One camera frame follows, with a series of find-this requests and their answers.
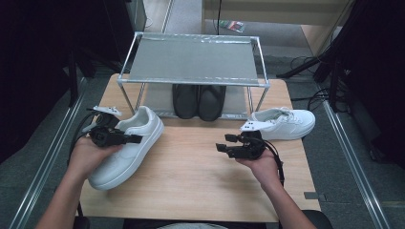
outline table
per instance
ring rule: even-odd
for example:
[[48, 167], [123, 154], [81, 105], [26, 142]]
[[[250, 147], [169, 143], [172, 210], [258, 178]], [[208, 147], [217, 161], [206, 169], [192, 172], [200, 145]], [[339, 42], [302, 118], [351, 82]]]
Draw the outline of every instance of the table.
[[[121, 119], [132, 116], [114, 74], [100, 106], [116, 106]], [[262, 109], [290, 107], [286, 83], [271, 80]], [[128, 84], [136, 98], [139, 84]], [[252, 88], [253, 99], [262, 94]], [[165, 129], [138, 170], [109, 191], [93, 189], [86, 181], [81, 193], [83, 213], [88, 217], [136, 219], [194, 219], [227, 221], [278, 221], [277, 215], [250, 170], [216, 150], [225, 134], [239, 134], [242, 120], [162, 118]], [[301, 139], [272, 141], [284, 161], [285, 188], [301, 209], [320, 210]]]
[[[344, 22], [352, 0], [223, 0], [222, 20], [302, 25], [314, 55], [325, 49], [337, 26]], [[202, 0], [205, 19], [217, 19], [219, 0]]]

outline human arm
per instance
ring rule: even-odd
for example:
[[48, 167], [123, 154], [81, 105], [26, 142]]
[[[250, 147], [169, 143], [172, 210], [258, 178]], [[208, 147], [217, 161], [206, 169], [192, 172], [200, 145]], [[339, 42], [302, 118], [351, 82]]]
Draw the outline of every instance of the human arm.
[[36, 228], [72, 229], [84, 181], [105, 157], [121, 148], [122, 146], [99, 148], [90, 138], [80, 138], [72, 151], [68, 170]]
[[315, 228], [281, 184], [271, 151], [265, 150], [257, 160], [236, 159], [236, 161], [250, 168], [260, 182], [283, 228]]

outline shoe sole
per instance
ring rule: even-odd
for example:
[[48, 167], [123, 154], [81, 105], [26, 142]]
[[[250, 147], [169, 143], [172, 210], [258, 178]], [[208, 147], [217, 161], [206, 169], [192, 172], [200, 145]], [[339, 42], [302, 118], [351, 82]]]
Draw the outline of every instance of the shoe sole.
[[150, 148], [152, 148], [153, 144], [159, 139], [161, 133], [163, 133], [163, 130], [164, 130], [163, 122], [159, 119], [159, 123], [156, 126], [155, 130], [152, 132], [152, 135], [150, 136], [148, 141], [145, 142], [145, 144], [140, 150], [140, 152], [143, 153], [141, 155], [138, 155], [137, 159], [135, 159], [131, 163], [131, 165], [124, 172], [122, 172], [120, 176], [101, 185], [97, 186], [92, 185], [92, 187], [97, 190], [109, 190], [119, 186], [119, 184], [123, 183], [125, 180], [131, 177], [131, 175], [133, 175], [134, 172], [138, 169], [139, 165], [145, 158], [146, 154], [149, 152]]

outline black shoe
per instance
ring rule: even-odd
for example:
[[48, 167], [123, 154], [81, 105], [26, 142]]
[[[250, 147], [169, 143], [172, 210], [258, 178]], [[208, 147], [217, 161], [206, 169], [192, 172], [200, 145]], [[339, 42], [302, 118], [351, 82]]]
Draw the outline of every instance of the black shoe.
[[188, 119], [197, 114], [199, 86], [173, 84], [173, 107], [179, 118]]
[[204, 121], [215, 121], [223, 113], [226, 86], [201, 85], [198, 113]]

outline shoe tongue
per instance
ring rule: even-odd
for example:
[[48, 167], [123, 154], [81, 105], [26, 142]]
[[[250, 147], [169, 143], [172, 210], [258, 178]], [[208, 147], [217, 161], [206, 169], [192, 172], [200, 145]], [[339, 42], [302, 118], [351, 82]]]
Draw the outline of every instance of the shoe tongue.
[[265, 122], [275, 123], [276, 120], [281, 116], [289, 116], [289, 113], [280, 111], [279, 113], [275, 114], [274, 116], [265, 119]]

